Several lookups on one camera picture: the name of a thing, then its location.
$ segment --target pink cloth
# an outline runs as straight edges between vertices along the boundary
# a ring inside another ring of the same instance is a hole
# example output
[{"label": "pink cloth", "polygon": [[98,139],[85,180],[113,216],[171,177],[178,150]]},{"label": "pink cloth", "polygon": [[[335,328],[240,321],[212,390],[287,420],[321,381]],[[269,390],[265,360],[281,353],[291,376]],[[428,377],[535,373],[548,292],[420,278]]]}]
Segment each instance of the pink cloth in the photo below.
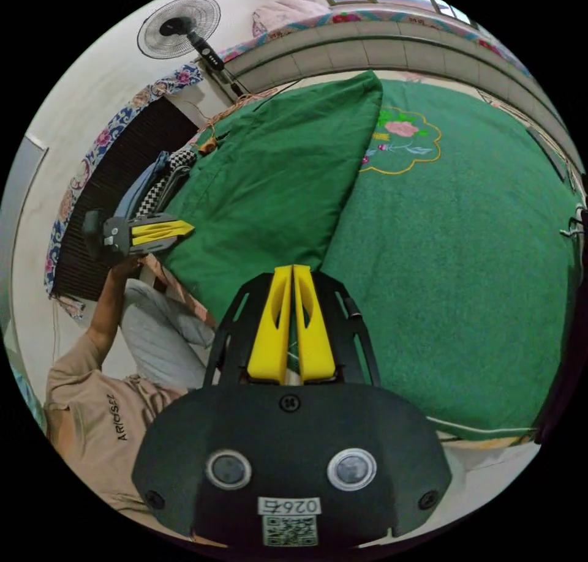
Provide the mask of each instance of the pink cloth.
[{"label": "pink cloth", "polygon": [[304,21],[310,17],[327,15],[331,10],[314,1],[277,0],[257,7],[253,12],[253,35],[260,36],[283,28],[289,23]]}]

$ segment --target green bedsheet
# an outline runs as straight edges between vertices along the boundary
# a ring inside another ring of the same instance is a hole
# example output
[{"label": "green bedsheet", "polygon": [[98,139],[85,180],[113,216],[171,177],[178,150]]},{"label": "green bedsheet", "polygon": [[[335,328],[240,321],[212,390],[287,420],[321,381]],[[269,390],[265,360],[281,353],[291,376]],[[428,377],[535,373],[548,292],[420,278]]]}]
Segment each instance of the green bedsheet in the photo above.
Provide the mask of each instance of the green bedsheet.
[{"label": "green bedsheet", "polygon": [[372,73],[256,107],[218,123],[226,142],[168,207],[196,230],[164,265],[217,320],[257,274],[321,268],[362,310],[384,387],[458,437],[525,435],[579,279],[559,234],[576,198],[525,128]]},{"label": "green bedsheet", "polygon": [[164,266],[220,320],[240,286],[276,266],[317,269],[382,104],[372,73],[285,92],[216,127],[166,211],[195,226]]},{"label": "green bedsheet", "polygon": [[558,368],[579,279],[559,234],[577,200],[508,114],[382,83],[322,270],[362,310],[386,388],[464,439],[523,435]]}]

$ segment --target floral fabric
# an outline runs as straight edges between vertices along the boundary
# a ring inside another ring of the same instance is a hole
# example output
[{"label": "floral fabric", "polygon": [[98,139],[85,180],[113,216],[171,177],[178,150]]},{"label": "floral fabric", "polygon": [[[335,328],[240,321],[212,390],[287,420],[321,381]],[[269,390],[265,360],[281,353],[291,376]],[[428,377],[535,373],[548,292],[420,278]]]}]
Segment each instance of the floral fabric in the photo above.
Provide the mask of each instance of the floral fabric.
[{"label": "floral fabric", "polygon": [[[194,62],[189,62],[176,70],[169,77],[146,86],[137,93],[100,132],[94,144],[80,163],[76,175],[70,181],[67,190],[59,205],[58,216],[51,230],[51,240],[45,262],[45,290],[52,296],[53,283],[55,281],[55,269],[59,261],[61,241],[67,228],[67,224],[74,210],[84,186],[92,176],[92,173],[118,136],[150,103],[163,97],[166,93],[176,93],[184,87],[197,84],[202,81],[202,73]],[[83,316],[84,304],[67,297],[59,297],[59,303],[74,319]]]},{"label": "floral fabric", "polygon": [[240,43],[239,45],[229,49],[224,50],[219,53],[219,56],[223,59],[224,62],[229,62],[233,58],[248,52],[249,50],[253,50],[258,46],[261,46],[265,43],[272,41],[275,38],[287,36],[296,31],[300,31],[303,29],[309,28],[317,28],[323,25],[330,25],[333,23],[345,23],[349,21],[395,21],[397,23],[414,23],[417,25],[423,25],[429,28],[439,29],[440,31],[446,31],[456,36],[463,37],[471,42],[475,42],[487,50],[494,52],[507,62],[510,62],[513,66],[515,66],[518,70],[520,70],[525,76],[532,78],[530,72],[523,66],[523,64],[515,58],[515,56],[506,49],[503,45],[492,42],[486,36],[477,33],[476,30],[466,30],[458,24],[453,24],[449,21],[436,19],[435,16],[428,16],[428,15],[413,15],[411,13],[404,13],[400,11],[380,11],[377,9],[374,10],[354,10],[349,11],[346,13],[329,13],[328,15],[321,15],[316,17],[311,17],[304,21],[297,21],[295,23],[289,23],[288,25],[284,26],[275,31],[265,31],[260,33],[262,29],[259,26],[254,28],[254,35],[259,34],[258,36],[254,37],[252,40],[248,40],[247,42]]}]

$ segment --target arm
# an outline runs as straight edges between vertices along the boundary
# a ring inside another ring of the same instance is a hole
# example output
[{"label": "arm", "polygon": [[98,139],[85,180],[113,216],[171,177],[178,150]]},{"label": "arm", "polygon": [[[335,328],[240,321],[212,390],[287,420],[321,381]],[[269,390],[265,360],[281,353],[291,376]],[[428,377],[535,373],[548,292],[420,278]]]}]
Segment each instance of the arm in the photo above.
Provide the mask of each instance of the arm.
[{"label": "arm", "polygon": [[90,327],[86,331],[86,335],[96,346],[99,367],[102,366],[115,341],[123,312],[124,289],[127,279],[139,264],[140,260],[133,257],[127,258],[118,266],[111,268],[102,288]]}]

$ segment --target beige shirt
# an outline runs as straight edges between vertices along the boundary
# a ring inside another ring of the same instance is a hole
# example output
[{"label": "beige shirt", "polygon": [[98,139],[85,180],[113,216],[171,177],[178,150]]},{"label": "beige shirt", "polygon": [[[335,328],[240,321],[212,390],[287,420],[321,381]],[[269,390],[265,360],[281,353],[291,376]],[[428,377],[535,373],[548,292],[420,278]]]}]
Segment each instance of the beige shirt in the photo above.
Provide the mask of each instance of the beige shirt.
[{"label": "beige shirt", "polygon": [[69,409],[73,419],[73,438],[62,456],[90,489],[126,517],[188,539],[159,524],[131,480],[147,427],[187,391],[162,388],[138,375],[110,378],[100,371],[97,357],[96,346],[84,334],[49,371],[45,408]]}]

